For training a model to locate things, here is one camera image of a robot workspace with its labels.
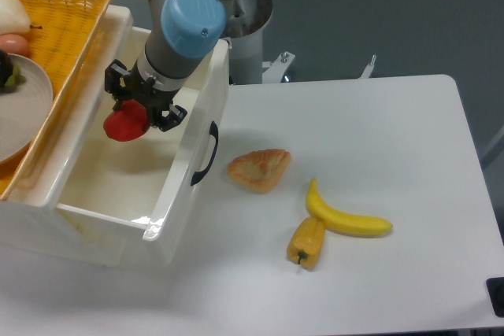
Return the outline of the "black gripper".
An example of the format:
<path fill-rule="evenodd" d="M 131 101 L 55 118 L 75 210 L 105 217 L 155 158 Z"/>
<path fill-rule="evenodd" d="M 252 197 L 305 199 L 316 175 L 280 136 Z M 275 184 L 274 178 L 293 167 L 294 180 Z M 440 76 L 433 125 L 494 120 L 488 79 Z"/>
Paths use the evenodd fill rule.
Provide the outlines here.
<path fill-rule="evenodd" d="M 164 89 L 162 85 L 156 74 L 141 72 L 140 59 L 131 71 L 117 59 L 105 70 L 104 90 L 115 101 L 113 111 L 118 111 L 124 102 L 135 99 L 146 109 L 150 126 L 166 132 L 183 122 L 187 110 L 173 102 L 180 89 Z"/>

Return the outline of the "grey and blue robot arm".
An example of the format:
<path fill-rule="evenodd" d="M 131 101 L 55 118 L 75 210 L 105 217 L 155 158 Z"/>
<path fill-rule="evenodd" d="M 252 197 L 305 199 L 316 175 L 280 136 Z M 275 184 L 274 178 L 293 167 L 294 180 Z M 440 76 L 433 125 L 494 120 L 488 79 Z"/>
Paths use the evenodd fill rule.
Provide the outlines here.
<path fill-rule="evenodd" d="M 132 68 L 113 61 L 105 90 L 115 104 L 103 123 L 106 135 L 128 142 L 150 127 L 179 126 L 187 110 L 173 102 L 185 80 L 224 36 L 223 0 L 149 0 L 153 29 Z"/>

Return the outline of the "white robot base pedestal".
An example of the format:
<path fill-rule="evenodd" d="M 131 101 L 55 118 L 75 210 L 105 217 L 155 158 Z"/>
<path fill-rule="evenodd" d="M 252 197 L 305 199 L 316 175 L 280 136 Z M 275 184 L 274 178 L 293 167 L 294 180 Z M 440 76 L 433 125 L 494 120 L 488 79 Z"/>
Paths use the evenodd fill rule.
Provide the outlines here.
<path fill-rule="evenodd" d="M 230 42 L 229 75 L 233 84 L 262 82 L 263 32 L 272 17 L 272 0 L 220 0 Z"/>

